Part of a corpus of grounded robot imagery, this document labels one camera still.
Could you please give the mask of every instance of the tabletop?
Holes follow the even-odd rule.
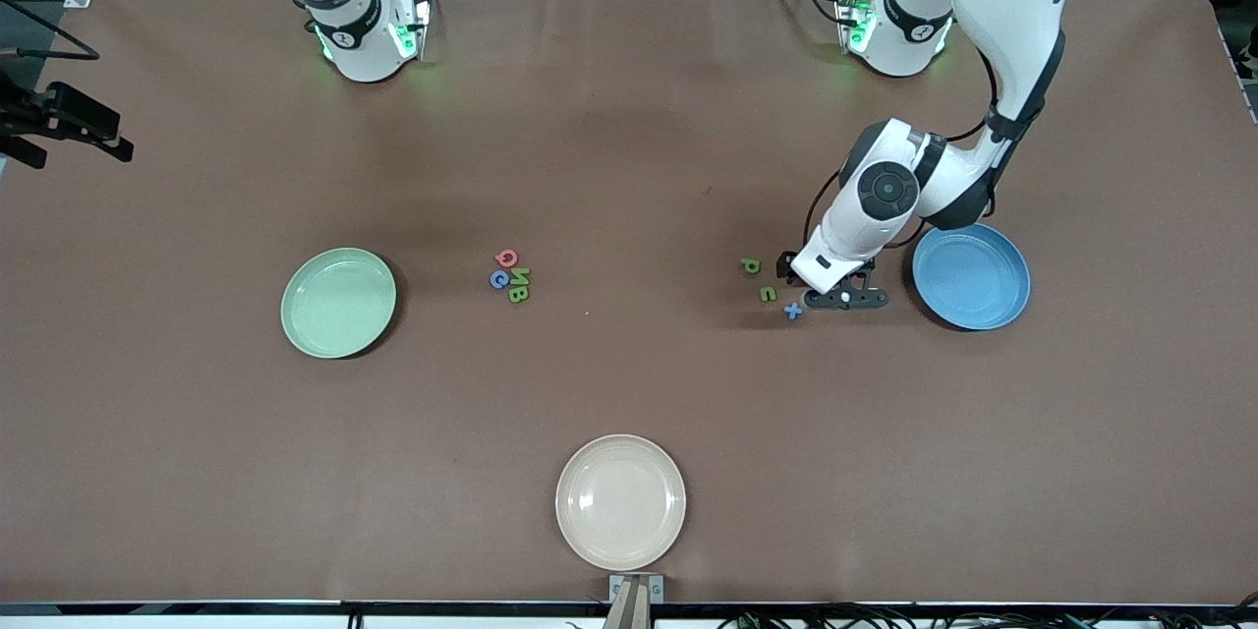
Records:
[[[610,433],[684,476],[671,600],[1252,590],[1258,162],[1204,0],[1068,0],[988,221],[1033,294],[986,333],[926,314],[903,252],[884,309],[799,321],[740,267],[799,245],[868,123],[981,117],[959,33],[884,78],[806,0],[440,0],[425,64],[355,86],[288,0],[65,28],[103,59],[44,78],[136,155],[0,180],[0,599],[605,596],[554,494]],[[279,298],[337,247],[400,313],[321,361]]]

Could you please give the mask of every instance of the green plate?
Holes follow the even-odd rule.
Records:
[[[330,249],[288,281],[279,322],[303,352],[341,359],[376,341],[396,303],[398,284],[380,257],[364,249]]]

